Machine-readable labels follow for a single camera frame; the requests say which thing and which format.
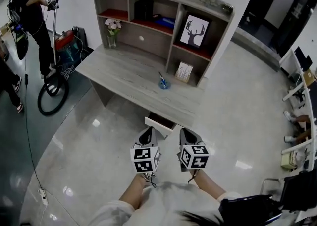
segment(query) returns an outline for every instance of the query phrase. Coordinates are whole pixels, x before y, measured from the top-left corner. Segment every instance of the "cubby shelf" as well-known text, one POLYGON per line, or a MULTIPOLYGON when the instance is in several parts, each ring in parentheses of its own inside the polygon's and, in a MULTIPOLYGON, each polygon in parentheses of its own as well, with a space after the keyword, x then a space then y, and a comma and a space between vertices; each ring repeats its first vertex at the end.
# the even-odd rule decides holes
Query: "cubby shelf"
POLYGON ((142 26, 144 28, 152 29, 158 32, 162 32, 164 34, 173 35, 173 29, 164 25, 160 25, 158 23, 152 22, 152 21, 143 21, 138 19, 133 19, 132 21, 128 20, 128 11, 122 11, 117 9, 107 9, 106 11, 102 12, 98 15, 102 18, 110 18, 115 19, 135 25, 142 26))
POLYGON ((210 49, 202 46, 201 48, 199 49, 196 49, 196 48, 192 48, 192 47, 189 47, 187 45, 184 45, 184 44, 181 44, 179 42, 175 42, 173 44, 174 47, 177 47, 179 49, 182 49, 184 51, 187 51, 193 55, 196 55, 206 61, 210 61, 211 60, 211 57, 212 57, 212 52, 210 51, 210 49))
POLYGON ((128 11, 117 10, 117 9, 107 9, 98 15, 99 17, 112 18, 120 21, 128 21, 128 11))
POLYGON ((137 20, 133 19, 131 23, 138 24, 140 26, 143 26, 145 28, 153 29, 159 32, 163 32, 168 35, 173 35, 173 29, 164 25, 160 25, 158 23, 152 22, 152 21, 143 21, 143 20, 137 20))
POLYGON ((136 4, 139 1, 142 0, 95 0, 104 47, 108 45, 109 34, 105 27, 105 19, 119 20, 123 27, 116 36, 118 45, 123 43, 140 49, 143 56, 147 53, 149 56, 157 56, 157 59, 153 59, 154 62, 163 62, 165 71, 172 76, 176 74, 181 62, 192 66, 188 85, 199 86, 217 46, 222 41, 232 14, 226 13, 220 7, 205 7, 199 0, 150 0, 153 10, 148 15, 160 14, 162 17, 174 19, 175 26, 170 28, 151 20, 141 20, 144 10, 136 4), (210 21, 199 49, 179 42, 179 35, 184 30, 188 14, 210 21))

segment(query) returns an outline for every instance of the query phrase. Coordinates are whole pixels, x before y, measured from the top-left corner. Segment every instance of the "deer antler picture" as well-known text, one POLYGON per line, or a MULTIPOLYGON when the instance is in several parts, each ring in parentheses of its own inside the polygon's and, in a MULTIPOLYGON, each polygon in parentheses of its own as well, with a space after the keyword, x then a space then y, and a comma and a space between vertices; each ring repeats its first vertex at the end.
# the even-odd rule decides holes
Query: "deer antler picture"
POLYGON ((205 36, 208 24, 208 21, 188 15, 186 26, 183 30, 180 41, 199 48, 205 36))

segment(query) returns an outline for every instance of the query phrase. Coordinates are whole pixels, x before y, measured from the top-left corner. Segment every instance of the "black pants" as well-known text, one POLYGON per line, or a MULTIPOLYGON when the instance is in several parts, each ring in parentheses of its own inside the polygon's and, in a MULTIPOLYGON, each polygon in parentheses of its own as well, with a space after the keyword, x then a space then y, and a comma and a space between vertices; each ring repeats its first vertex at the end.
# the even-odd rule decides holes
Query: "black pants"
POLYGON ((54 64, 54 51, 51 47, 51 40, 46 28, 45 22, 39 25, 27 25, 28 32, 33 35, 36 43, 39 45, 40 72, 42 75, 48 75, 50 72, 50 63, 54 64))
POLYGON ((18 107, 21 100, 12 85, 17 85, 20 77, 9 69, 4 60, 0 58, 0 87, 9 93, 14 106, 18 107))

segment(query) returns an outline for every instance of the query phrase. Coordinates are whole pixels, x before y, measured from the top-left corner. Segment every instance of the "black box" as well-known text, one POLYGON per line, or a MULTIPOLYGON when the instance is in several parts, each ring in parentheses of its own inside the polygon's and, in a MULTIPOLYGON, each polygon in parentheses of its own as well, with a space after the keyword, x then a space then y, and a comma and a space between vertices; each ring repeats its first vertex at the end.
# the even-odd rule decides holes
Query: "black box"
POLYGON ((153 15, 153 1, 139 0, 134 3, 134 19, 151 20, 153 15))

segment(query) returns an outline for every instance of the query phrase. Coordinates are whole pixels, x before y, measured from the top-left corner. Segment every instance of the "red shelf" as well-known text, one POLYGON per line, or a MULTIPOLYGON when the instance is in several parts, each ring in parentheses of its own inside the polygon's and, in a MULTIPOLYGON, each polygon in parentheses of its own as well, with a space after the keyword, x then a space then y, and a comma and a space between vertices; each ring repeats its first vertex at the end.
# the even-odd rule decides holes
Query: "red shelf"
POLYGON ((169 27, 164 26, 164 25, 160 25, 160 24, 152 22, 152 21, 142 21, 142 20, 138 20, 138 19, 133 19, 131 22, 136 23, 136 24, 140 24, 140 25, 143 25, 145 27, 152 28, 152 29, 160 30, 160 31, 163 31, 163 32, 168 33, 170 35, 173 35, 172 28, 169 28, 169 27))
POLYGON ((206 48, 204 46, 201 46, 199 49, 196 49, 196 48, 192 48, 190 46, 181 44, 179 42, 175 42, 174 45, 176 47, 178 47, 178 48, 183 48, 184 50, 186 50, 188 52, 196 54, 199 57, 204 58, 204 59, 206 59, 208 61, 211 60, 211 57, 212 57, 212 54, 213 54, 213 51, 211 51, 209 48, 206 48))
POLYGON ((106 11, 99 14, 99 16, 105 16, 117 20, 128 21, 128 11, 122 11, 117 9, 107 9, 106 11))

